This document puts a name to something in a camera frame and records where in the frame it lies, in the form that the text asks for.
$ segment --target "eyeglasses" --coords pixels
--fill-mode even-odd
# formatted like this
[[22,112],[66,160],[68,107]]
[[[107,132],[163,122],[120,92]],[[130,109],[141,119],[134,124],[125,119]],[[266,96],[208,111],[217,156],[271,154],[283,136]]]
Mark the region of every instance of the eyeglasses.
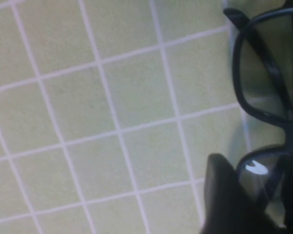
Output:
[[293,0],[252,19],[234,8],[224,14],[239,30],[232,76],[240,106],[285,134],[284,144],[247,154],[236,171],[259,209],[280,190],[284,224],[293,229]]

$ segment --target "black eyeglass frame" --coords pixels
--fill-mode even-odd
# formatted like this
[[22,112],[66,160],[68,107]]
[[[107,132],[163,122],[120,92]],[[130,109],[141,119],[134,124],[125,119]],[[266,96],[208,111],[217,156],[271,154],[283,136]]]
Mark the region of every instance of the black eyeglass frame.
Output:
[[[269,49],[262,40],[261,35],[256,31],[255,26],[274,18],[291,16],[293,27],[293,0],[287,0],[281,8],[265,12],[254,17],[253,19],[247,18],[243,12],[233,8],[225,9],[224,14],[240,31],[235,41],[232,58],[233,86],[240,106],[250,116],[268,124],[280,127],[285,132],[285,143],[283,145],[269,146],[264,149],[250,152],[240,160],[236,167],[236,171],[240,176],[242,170],[245,169],[245,166],[253,160],[272,156],[279,157],[279,160],[273,168],[270,177],[266,181],[264,188],[262,188],[257,195],[256,205],[260,209],[264,210],[269,201],[272,199],[278,184],[282,180],[282,176],[286,170],[286,161],[288,158],[293,156],[293,105],[290,100],[290,95],[287,92],[284,80],[282,79],[282,74],[280,73],[280,70],[278,69]],[[254,108],[244,97],[241,84],[240,65],[242,46],[245,41],[247,41],[257,53],[265,65],[265,68],[269,72],[274,87],[285,108],[287,119],[281,118],[273,113]]]

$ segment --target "white grout line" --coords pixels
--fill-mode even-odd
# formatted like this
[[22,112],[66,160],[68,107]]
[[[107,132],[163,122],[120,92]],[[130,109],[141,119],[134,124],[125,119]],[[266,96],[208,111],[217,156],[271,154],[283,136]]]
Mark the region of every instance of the white grout line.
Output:
[[4,137],[3,137],[1,129],[0,129],[0,143],[2,145],[2,148],[4,150],[5,155],[7,156],[7,160],[9,162],[9,165],[10,165],[11,169],[12,169],[12,172],[14,174],[14,177],[15,177],[16,181],[17,181],[17,184],[18,184],[18,186],[20,188],[20,192],[21,192],[21,194],[23,196],[23,199],[24,199],[24,201],[25,201],[25,203],[26,203],[26,205],[28,207],[28,210],[29,210],[30,214],[32,215],[32,217],[34,219],[34,223],[36,225],[36,228],[37,228],[39,234],[43,234],[42,228],[41,228],[41,226],[40,226],[40,224],[39,224],[39,222],[37,220],[37,217],[35,216],[35,210],[34,210],[33,205],[31,204],[31,202],[29,200],[29,197],[28,197],[28,195],[26,193],[24,184],[23,184],[23,182],[21,180],[21,176],[19,175],[19,173],[17,171],[17,168],[16,168],[16,166],[15,166],[15,164],[14,164],[12,158],[11,158],[10,151],[9,151],[9,149],[7,147],[7,144],[6,144],[5,140],[4,140]]
[[[174,45],[181,44],[181,43],[193,40],[193,39],[197,39],[197,38],[200,38],[200,37],[205,37],[205,36],[212,35],[212,34],[215,34],[215,33],[223,32],[224,30],[225,30],[225,27],[222,26],[222,27],[207,30],[207,31],[204,31],[204,32],[188,35],[188,36],[185,36],[183,38],[179,38],[179,39],[176,39],[176,40],[166,42],[166,43],[164,43],[164,47],[174,46]],[[102,62],[102,64],[108,64],[108,63],[115,62],[115,61],[118,61],[118,60],[127,59],[127,58],[130,58],[132,56],[136,56],[136,55],[140,55],[140,54],[143,54],[143,53],[149,53],[149,52],[152,52],[152,51],[155,51],[155,50],[159,50],[159,48],[160,48],[159,45],[154,45],[154,46],[150,46],[150,47],[146,47],[146,48],[141,48],[141,49],[137,49],[137,50],[134,50],[134,51],[131,51],[131,52],[128,52],[128,53],[124,53],[124,54],[120,54],[120,55],[105,58],[101,62]],[[81,71],[81,70],[84,70],[84,69],[89,69],[91,67],[96,67],[96,66],[97,66],[97,63],[95,61],[93,61],[93,62],[89,62],[89,63],[85,63],[85,64],[65,68],[65,69],[62,69],[62,70],[58,70],[58,71],[55,71],[55,72],[50,72],[50,73],[47,73],[47,74],[43,74],[43,75],[40,76],[40,79],[56,78],[56,77],[60,77],[62,75],[70,74],[70,73]],[[21,81],[15,81],[15,82],[0,86],[0,92],[6,91],[8,89],[16,88],[16,87],[19,87],[19,86],[23,86],[23,85],[28,85],[28,84],[35,83],[35,82],[37,82],[36,78],[29,78],[29,79],[25,79],[25,80],[21,80]]]
[[247,152],[251,152],[251,138],[250,138],[250,132],[249,132],[249,127],[248,127],[248,122],[246,119],[246,113],[245,111],[240,107],[240,114],[241,114],[241,119],[242,119],[242,127],[243,127],[243,134],[244,134],[244,139],[246,143],[246,150]]
[[113,196],[107,196],[107,197],[103,197],[103,198],[90,200],[87,202],[87,204],[107,202],[107,201],[112,201],[112,200],[116,200],[116,199],[120,199],[120,198],[124,198],[124,197],[128,197],[128,196],[135,196],[135,195],[136,195],[135,192],[127,192],[127,193],[123,193],[123,194],[117,194],[117,195],[113,195]]
[[59,206],[59,207],[54,207],[48,210],[43,210],[43,211],[37,211],[36,215],[46,215],[46,214],[50,214],[50,213],[54,213],[54,212],[58,212],[58,211],[64,211],[64,210],[68,210],[68,209],[72,209],[75,207],[79,207],[79,206],[83,206],[82,202],[76,202],[73,204],[68,204],[65,206]]
[[0,10],[2,10],[3,8],[10,7],[11,4],[12,4],[12,1],[11,0],[8,0],[8,1],[5,1],[5,2],[0,3]]
[[69,68],[65,68],[56,72],[51,72],[51,73],[47,73],[44,75],[41,75],[41,79],[50,79],[50,78],[54,78],[54,77],[60,77],[69,73],[73,73],[73,72],[77,72],[77,71],[81,71],[84,69],[89,69],[92,67],[97,66],[96,62],[89,62],[89,63],[85,63],[82,65],[77,65],[74,67],[69,67]]
[[185,36],[183,38],[179,38],[179,39],[172,40],[172,41],[169,41],[169,42],[163,42],[163,46],[164,47],[170,47],[170,46],[178,45],[178,44],[190,41],[190,40],[198,39],[198,38],[201,38],[201,37],[207,37],[207,36],[210,36],[210,35],[213,35],[213,34],[216,34],[216,33],[225,32],[226,30],[227,30],[226,26],[213,28],[213,29],[210,29],[210,30],[207,30],[207,31],[191,34],[191,35]]
[[176,94],[175,94],[174,87],[173,87],[173,81],[172,81],[172,78],[171,78],[168,59],[167,59],[166,52],[165,52],[162,32],[161,32],[159,20],[158,20],[158,17],[157,17],[157,12],[156,12],[156,7],[155,7],[154,0],[149,0],[149,5],[150,5],[150,8],[151,8],[151,13],[152,13],[152,17],[153,17],[153,21],[154,21],[154,25],[155,25],[156,36],[157,36],[158,42],[160,44],[160,50],[161,50],[163,66],[164,66],[164,72],[165,72],[165,75],[166,75],[167,84],[168,84],[168,88],[169,88],[169,93],[170,93],[173,109],[174,109],[176,120],[177,120],[177,127],[178,127],[180,140],[181,140],[181,144],[182,144],[182,148],[183,148],[183,152],[184,152],[184,156],[185,156],[185,160],[186,160],[186,164],[187,164],[188,174],[189,174],[190,181],[191,181],[191,186],[192,186],[193,195],[194,195],[194,199],[195,199],[195,205],[196,205],[196,209],[197,209],[197,212],[198,212],[199,221],[200,221],[200,223],[202,225],[203,224],[203,217],[204,217],[203,213],[204,212],[203,212],[202,206],[200,204],[199,194],[198,194],[196,184],[195,184],[194,173],[193,173],[192,166],[191,166],[191,160],[190,160],[190,155],[189,155],[189,152],[188,152],[188,146],[187,146],[187,142],[186,142],[185,132],[184,132],[182,122],[181,122],[181,117],[180,117],[180,113],[179,113],[179,107],[178,107],[177,98],[176,98]]
[[[224,110],[228,110],[228,109],[232,109],[232,108],[237,108],[238,106],[239,106],[238,103],[232,103],[232,104],[229,104],[229,105],[213,107],[213,108],[198,111],[198,112],[195,112],[195,113],[186,114],[186,115],[180,116],[180,118],[182,120],[185,120],[185,119],[190,119],[190,118],[194,118],[194,117],[200,117],[200,116],[215,113],[215,112],[220,112],[220,111],[224,111]],[[177,119],[175,117],[166,118],[166,119],[153,121],[153,122],[149,122],[149,123],[143,123],[143,124],[136,125],[136,126],[133,126],[133,127],[124,128],[124,129],[121,130],[121,132],[122,132],[122,134],[130,133],[130,132],[142,130],[142,129],[145,129],[145,128],[155,127],[155,126],[162,125],[162,124],[173,123],[173,122],[176,122],[176,121],[177,121]],[[87,136],[87,137],[67,141],[67,142],[65,142],[65,146],[72,146],[72,145],[76,145],[76,144],[82,144],[82,143],[85,143],[85,142],[88,142],[88,141],[102,139],[102,138],[105,138],[105,137],[117,136],[117,134],[118,134],[117,131],[111,131],[111,132],[101,133],[101,134],[97,134],[97,135],[93,135],[93,136]],[[19,158],[19,157],[29,156],[29,155],[49,151],[49,150],[59,149],[61,147],[62,147],[61,144],[48,145],[48,146],[40,147],[40,148],[37,148],[37,149],[12,154],[11,158],[14,159],[14,158]],[[8,158],[6,156],[1,156],[0,157],[0,162],[1,161],[6,161],[7,159]]]
[[26,48],[26,52],[27,52],[28,57],[30,59],[30,63],[32,65],[33,69],[34,69],[35,76],[36,76],[38,85],[40,87],[41,93],[42,93],[42,97],[44,99],[44,102],[46,104],[46,107],[47,107],[47,110],[48,110],[50,119],[51,119],[52,124],[53,124],[53,128],[54,128],[54,130],[55,130],[55,132],[57,134],[57,137],[58,137],[58,139],[60,141],[60,144],[62,146],[65,159],[66,159],[67,164],[68,164],[68,167],[70,169],[70,172],[71,172],[71,175],[72,175],[72,178],[73,178],[73,181],[74,181],[74,184],[75,184],[75,187],[76,187],[76,190],[77,190],[79,199],[80,199],[80,201],[81,201],[81,203],[83,205],[83,209],[84,209],[84,212],[86,214],[86,217],[87,217],[87,220],[88,220],[90,229],[91,229],[92,233],[95,234],[96,231],[95,231],[95,227],[93,225],[93,221],[92,221],[90,212],[89,212],[89,210],[88,210],[88,208],[86,206],[85,199],[84,199],[84,195],[83,195],[82,190],[80,188],[80,185],[78,183],[78,178],[77,178],[77,175],[75,173],[73,163],[72,163],[72,161],[71,161],[71,159],[69,157],[68,150],[67,150],[67,148],[65,146],[64,138],[63,138],[63,136],[61,134],[61,131],[60,131],[60,128],[59,128],[59,126],[57,124],[56,117],[55,117],[53,108],[51,106],[50,100],[49,100],[49,96],[48,96],[47,91],[46,91],[46,89],[45,89],[45,87],[43,85],[43,82],[42,82],[42,79],[41,79],[41,75],[40,75],[38,66],[36,64],[34,55],[33,55],[32,51],[31,51],[30,44],[29,44],[28,38],[26,36],[25,29],[24,29],[23,23],[21,21],[21,18],[19,16],[19,12],[18,12],[18,10],[16,8],[16,5],[12,5],[12,10],[13,10],[14,17],[15,17],[16,23],[18,25],[19,31],[21,33],[21,37],[22,37],[23,43],[24,43],[25,48]]
[[87,137],[83,137],[83,138],[76,139],[76,140],[70,140],[70,141],[66,142],[66,146],[81,144],[81,143],[85,143],[88,141],[97,140],[97,139],[101,139],[101,138],[105,138],[105,137],[116,136],[116,135],[117,135],[117,132],[112,131],[112,132],[97,134],[94,136],[87,136]]
[[114,103],[113,103],[113,100],[112,100],[112,95],[111,95],[111,92],[110,92],[109,87],[108,87],[107,78],[105,76],[105,71],[103,69],[101,57],[100,57],[100,54],[99,54],[99,51],[98,51],[98,48],[97,48],[97,45],[96,45],[96,42],[95,42],[95,39],[94,39],[94,36],[93,36],[91,25],[89,23],[89,19],[88,19],[88,15],[87,15],[87,12],[86,12],[86,9],[85,9],[84,1],[83,0],[78,0],[78,2],[79,2],[79,6],[80,6],[80,9],[81,9],[81,12],[82,12],[82,16],[83,16],[84,24],[85,24],[85,27],[86,27],[86,31],[87,31],[87,34],[88,34],[88,37],[89,37],[89,40],[90,40],[90,44],[91,44],[91,47],[92,47],[92,51],[93,51],[93,54],[94,54],[95,59],[97,61],[99,73],[100,73],[102,84],[103,84],[105,94],[106,94],[106,99],[107,99],[107,102],[108,102],[109,107],[110,107],[111,115],[112,115],[113,122],[114,122],[114,125],[115,125],[115,128],[116,128],[116,131],[117,131],[117,135],[118,135],[118,138],[119,138],[119,141],[120,141],[120,145],[121,145],[122,151],[124,153],[124,157],[125,157],[125,161],[126,161],[128,171],[129,171],[129,175],[130,175],[131,183],[132,183],[132,186],[133,186],[133,190],[135,192],[135,196],[136,196],[137,201],[138,201],[138,205],[139,205],[139,208],[140,208],[142,220],[143,220],[143,223],[144,223],[144,226],[145,226],[145,229],[146,229],[146,234],[150,234],[150,229],[149,229],[149,225],[148,225],[148,221],[147,221],[147,215],[146,215],[146,212],[145,212],[141,197],[140,197],[140,195],[138,193],[137,181],[136,181],[136,178],[134,176],[134,172],[133,172],[132,165],[131,165],[131,162],[130,162],[127,147],[125,145],[125,140],[124,140],[124,137],[123,137],[123,134],[122,134],[122,131],[121,131],[121,127],[120,127],[120,124],[119,124],[119,121],[118,121],[118,118],[117,118],[115,106],[114,106]]
[[20,87],[20,86],[23,86],[23,85],[32,84],[32,83],[35,83],[35,82],[37,82],[36,79],[31,78],[31,79],[24,79],[24,80],[21,80],[21,81],[16,81],[16,82],[13,82],[13,83],[10,83],[10,84],[5,84],[5,85],[0,86],[0,92],[3,92],[5,90],[9,90],[9,89],[13,89],[13,88],[17,88],[17,87]]
[[200,117],[200,116],[211,114],[211,113],[214,113],[214,112],[225,111],[225,110],[229,110],[229,109],[233,109],[233,108],[237,108],[237,107],[239,107],[239,104],[236,102],[236,103],[232,103],[232,104],[229,104],[229,105],[212,107],[210,109],[202,110],[202,111],[199,111],[199,112],[186,114],[186,115],[180,116],[180,118],[182,120],[184,120],[184,119],[189,119],[189,118],[194,118],[194,117]]
[[61,148],[61,146],[62,146],[61,144],[48,145],[48,146],[44,146],[44,147],[37,148],[34,150],[28,150],[25,152],[16,153],[16,154],[11,155],[11,157],[18,158],[18,157],[24,157],[24,156],[28,156],[28,155],[38,154],[38,153],[42,153],[42,152],[49,151],[49,150],[59,149],[59,148]]
[[147,194],[147,193],[155,192],[158,190],[176,188],[176,187],[185,186],[185,185],[191,185],[191,182],[190,181],[182,181],[182,182],[176,182],[176,183],[172,183],[172,184],[163,184],[163,185],[159,185],[157,187],[152,187],[152,188],[140,190],[139,193],[140,194]]
[[174,117],[165,118],[165,119],[150,122],[150,123],[143,123],[143,124],[140,124],[140,125],[137,125],[137,126],[124,128],[121,131],[122,131],[122,133],[130,133],[130,132],[142,130],[142,129],[145,129],[145,128],[155,127],[155,126],[162,125],[162,124],[173,123],[175,121],[176,121],[176,118],[174,118]]
[[[203,183],[203,182],[204,182],[203,178],[197,179],[195,181],[195,183],[197,183],[197,184]],[[156,192],[156,191],[160,191],[160,190],[164,190],[164,189],[168,189],[168,188],[176,188],[176,187],[190,185],[190,184],[191,184],[190,181],[182,181],[182,182],[176,182],[176,183],[171,183],[171,184],[159,185],[156,187],[151,187],[148,189],[140,190],[138,192],[139,192],[139,194],[148,194],[148,193],[152,193],[152,192]],[[103,197],[103,198],[97,198],[94,200],[89,200],[86,203],[87,203],[87,205],[91,205],[91,204],[95,204],[95,203],[108,202],[108,201],[113,201],[116,199],[121,199],[121,198],[135,196],[135,195],[136,195],[135,192],[127,192],[127,193],[123,193],[123,194],[118,194],[118,195],[113,195],[113,196],[108,196],[108,197]],[[37,212],[34,212],[34,214],[35,215],[46,215],[46,214],[50,214],[53,212],[63,211],[63,210],[67,210],[67,209],[71,209],[71,208],[75,208],[75,207],[79,207],[79,206],[82,206],[81,202],[77,202],[77,203],[73,203],[73,204],[69,204],[69,205],[65,205],[65,206],[59,206],[59,207],[51,208],[48,210],[37,211]],[[32,214],[19,214],[19,215],[15,215],[12,217],[0,218],[0,223],[9,222],[9,221],[13,221],[16,219],[21,219],[21,218],[31,217],[31,216],[32,216]]]
[[116,55],[116,56],[112,56],[112,57],[109,57],[109,58],[102,59],[102,64],[107,64],[107,63],[110,63],[110,62],[115,62],[115,61],[119,61],[119,60],[122,60],[122,59],[127,59],[127,58],[130,58],[130,57],[135,56],[135,55],[149,53],[149,52],[159,50],[159,49],[160,49],[159,45],[153,45],[153,46],[145,47],[145,48],[142,48],[142,49],[137,49],[137,50],[134,50],[134,51],[131,51],[131,52],[128,52],[128,53],[124,53],[124,54],[121,54],[121,55]]

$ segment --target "dark object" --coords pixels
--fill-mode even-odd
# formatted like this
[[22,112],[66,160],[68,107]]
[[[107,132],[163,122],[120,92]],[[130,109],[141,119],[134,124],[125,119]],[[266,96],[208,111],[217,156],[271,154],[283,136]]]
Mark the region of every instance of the dark object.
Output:
[[258,209],[230,163],[210,155],[205,181],[206,222],[201,234],[279,234],[281,231]]
[[[293,233],[293,90],[288,87],[273,51],[257,28],[271,20],[289,18],[289,34],[293,45],[293,0],[286,0],[281,8],[265,12],[253,19],[233,8],[225,9],[224,14],[239,30],[232,60],[233,85],[237,100],[250,116],[283,129],[285,143],[247,154],[238,163],[236,172],[223,157],[210,156],[205,190],[211,200],[206,196],[207,223],[204,233]],[[244,88],[245,78],[241,74],[243,46],[246,44],[264,67],[274,93],[272,97],[280,102],[281,114],[256,107],[250,101]],[[257,174],[262,182],[260,189],[253,191],[253,200],[240,185],[244,183],[242,176],[251,172]],[[281,200],[285,207],[285,229],[277,229],[264,214],[280,185]]]

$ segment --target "tile floor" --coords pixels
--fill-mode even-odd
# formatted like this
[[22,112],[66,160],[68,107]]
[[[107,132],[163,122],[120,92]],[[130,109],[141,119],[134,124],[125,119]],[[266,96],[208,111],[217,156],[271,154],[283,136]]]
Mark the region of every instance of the tile floor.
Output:
[[208,154],[280,140],[236,103],[226,2],[0,0],[0,234],[198,233]]

